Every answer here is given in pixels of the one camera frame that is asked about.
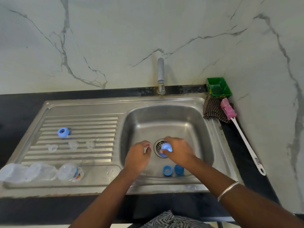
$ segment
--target silver bangle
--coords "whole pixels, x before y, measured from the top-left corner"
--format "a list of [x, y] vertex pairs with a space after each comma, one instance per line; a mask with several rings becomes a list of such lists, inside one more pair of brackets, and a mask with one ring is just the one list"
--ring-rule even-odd
[[226, 190], [224, 190], [221, 195], [217, 198], [217, 201], [219, 202], [221, 200], [221, 198], [228, 192], [230, 191], [232, 188], [234, 188], [237, 184], [239, 184], [238, 181], [236, 181], [235, 183], [233, 183], [231, 186], [229, 186]]

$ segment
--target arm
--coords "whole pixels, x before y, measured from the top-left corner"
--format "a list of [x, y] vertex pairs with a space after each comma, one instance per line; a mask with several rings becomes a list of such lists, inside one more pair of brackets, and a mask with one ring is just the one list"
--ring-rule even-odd
[[[161, 152], [196, 176], [216, 198], [235, 182], [197, 158], [184, 139], [166, 140], [173, 152]], [[300, 219], [240, 184], [224, 194], [220, 203], [241, 227], [304, 227]]]
[[129, 187], [147, 167], [151, 156], [151, 143], [142, 141], [132, 146], [125, 160], [125, 168], [108, 187], [83, 211], [70, 228], [110, 227]]

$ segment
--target sink basin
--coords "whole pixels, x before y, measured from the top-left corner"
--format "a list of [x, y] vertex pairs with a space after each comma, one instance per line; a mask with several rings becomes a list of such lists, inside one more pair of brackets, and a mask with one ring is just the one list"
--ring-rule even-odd
[[[132, 145], [147, 140], [152, 143], [153, 152], [148, 167], [141, 175], [163, 178], [163, 167], [175, 165], [169, 158], [164, 158], [158, 153], [164, 138], [168, 135], [184, 138], [197, 157], [209, 165], [213, 164], [211, 139], [202, 113], [194, 107], [168, 104], [137, 108], [128, 113], [120, 144], [122, 164]], [[184, 176], [190, 176], [190, 173], [185, 171]]]
[[[166, 192], [208, 192], [185, 170], [184, 176], [163, 175], [163, 167], [175, 164], [159, 154], [166, 136], [184, 138], [195, 155], [234, 180], [235, 163], [217, 119], [203, 118], [205, 94], [125, 97], [45, 102], [28, 128], [8, 163], [31, 165], [37, 161], [60, 168], [67, 162], [84, 170], [79, 182], [23, 184], [0, 183], [0, 197], [82, 195], [102, 192], [124, 167], [129, 148], [148, 140], [153, 146], [148, 167], [132, 184], [127, 194]], [[67, 127], [66, 138], [57, 130]], [[79, 143], [70, 149], [68, 142]], [[94, 142], [88, 149], [86, 142]], [[47, 144], [58, 149], [49, 153]]]

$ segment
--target hand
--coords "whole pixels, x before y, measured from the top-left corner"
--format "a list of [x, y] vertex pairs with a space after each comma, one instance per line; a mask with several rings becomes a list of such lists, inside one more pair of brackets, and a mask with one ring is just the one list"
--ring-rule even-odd
[[165, 137], [165, 142], [170, 143], [172, 152], [161, 149], [160, 152], [168, 156], [170, 160], [185, 168], [191, 157], [195, 157], [191, 146], [182, 138]]
[[151, 143], [142, 141], [130, 148], [125, 159], [125, 170], [137, 176], [147, 167], [151, 157]]

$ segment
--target pink bottle brush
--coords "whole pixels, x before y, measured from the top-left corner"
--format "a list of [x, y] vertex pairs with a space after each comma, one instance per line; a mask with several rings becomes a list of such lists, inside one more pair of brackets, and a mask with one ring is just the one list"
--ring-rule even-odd
[[234, 125], [236, 126], [236, 128], [238, 129], [239, 133], [241, 134], [241, 137], [243, 139], [243, 141], [245, 142], [245, 145], [247, 146], [247, 149], [253, 159], [253, 162], [255, 163], [257, 169], [259, 170], [261, 175], [266, 175], [266, 171], [264, 170], [264, 167], [262, 166], [260, 160], [258, 159], [258, 157], [256, 156], [256, 154], [254, 153], [253, 149], [251, 148], [249, 142], [247, 141], [245, 135], [243, 134], [241, 128], [239, 127], [239, 124], [237, 123], [237, 120], [235, 119], [235, 117], [237, 116], [236, 112], [234, 111], [234, 109], [230, 106], [230, 103], [228, 101], [227, 98], [224, 98], [221, 102], [221, 108], [224, 111], [224, 113], [226, 114], [227, 118], [231, 121], [233, 121]]

